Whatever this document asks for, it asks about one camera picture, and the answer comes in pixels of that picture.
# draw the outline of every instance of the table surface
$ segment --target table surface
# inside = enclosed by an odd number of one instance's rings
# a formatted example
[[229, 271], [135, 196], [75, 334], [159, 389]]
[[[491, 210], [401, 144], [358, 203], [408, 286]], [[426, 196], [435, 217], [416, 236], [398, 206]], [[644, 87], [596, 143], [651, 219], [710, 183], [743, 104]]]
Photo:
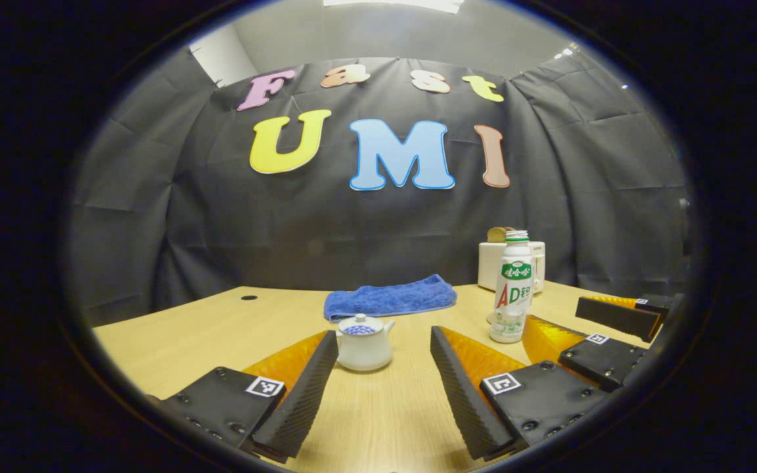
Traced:
[[[306, 442], [288, 469], [303, 471], [467, 471], [490, 462], [469, 457], [430, 355], [430, 328], [441, 325], [530, 363], [522, 344], [499, 344], [486, 321], [495, 293], [455, 286], [447, 309], [396, 320], [393, 361], [367, 374], [334, 366]], [[118, 368], [143, 393], [176, 394], [216, 366], [241, 371], [307, 336], [334, 329], [323, 318], [329, 291], [239, 287], [165, 311], [96, 327]], [[242, 300], [241, 296], [257, 296]], [[647, 348], [633, 335], [576, 318], [580, 296], [606, 296], [545, 282], [531, 314], [583, 333], [600, 332]]]

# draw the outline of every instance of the white teapot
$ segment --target white teapot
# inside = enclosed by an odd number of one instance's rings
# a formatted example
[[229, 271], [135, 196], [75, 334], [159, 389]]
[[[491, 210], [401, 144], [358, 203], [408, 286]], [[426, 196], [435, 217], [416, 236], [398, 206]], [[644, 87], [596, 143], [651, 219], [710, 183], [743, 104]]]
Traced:
[[393, 350], [388, 333], [396, 325], [384, 325], [375, 317], [357, 314], [337, 325], [337, 362], [353, 371], [372, 371], [390, 363]]

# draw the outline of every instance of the letter m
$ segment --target letter m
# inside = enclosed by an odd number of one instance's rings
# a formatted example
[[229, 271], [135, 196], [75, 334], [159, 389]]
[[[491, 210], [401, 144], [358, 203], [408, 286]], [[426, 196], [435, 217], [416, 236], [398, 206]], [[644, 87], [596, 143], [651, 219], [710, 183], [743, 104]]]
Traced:
[[349, 128], [358, 134], [358, 174], [349, 180], [355, 191], [377, 191], [385, 179], [379, 174], [379, 162], [397, 187], [408, 180], [418, 162], [419, 170], [412, 179], [420, 189], [451, 189], [454, 177], [448, 173], [442, 135], [447, 128], [436, 121], [418, 121], [402, 144], [382, 120], [356, 120]]

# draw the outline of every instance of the ad calcium milk bottle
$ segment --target ad calcium milk bottle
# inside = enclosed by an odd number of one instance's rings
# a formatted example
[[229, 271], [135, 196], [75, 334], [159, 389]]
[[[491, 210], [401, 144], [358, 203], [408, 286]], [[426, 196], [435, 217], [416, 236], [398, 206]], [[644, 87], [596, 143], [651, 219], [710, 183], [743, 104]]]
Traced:
[[502, 344], [522, 340], [534, 299], [534, 257], [529, 240], [528, 231], [507, 231], [507, 247], [495, 282], [495, 320], [490, 327], [490, 338]]

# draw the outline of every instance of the white toaster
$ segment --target white toaster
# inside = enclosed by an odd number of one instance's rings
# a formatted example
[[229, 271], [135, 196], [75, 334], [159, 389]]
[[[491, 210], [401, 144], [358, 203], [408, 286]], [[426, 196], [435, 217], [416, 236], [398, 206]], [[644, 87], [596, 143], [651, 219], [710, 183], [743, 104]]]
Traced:
[[[478, 245], [478, 285], [488, 290], [495, 290], [498, 278], [501, 255], [507, 243], [480, 243]], [[545, 243], [529, 242], [531, 254], [534, 256], [532, 272], [534, 272], [534, 294], [541, 292], [545, 284]]]

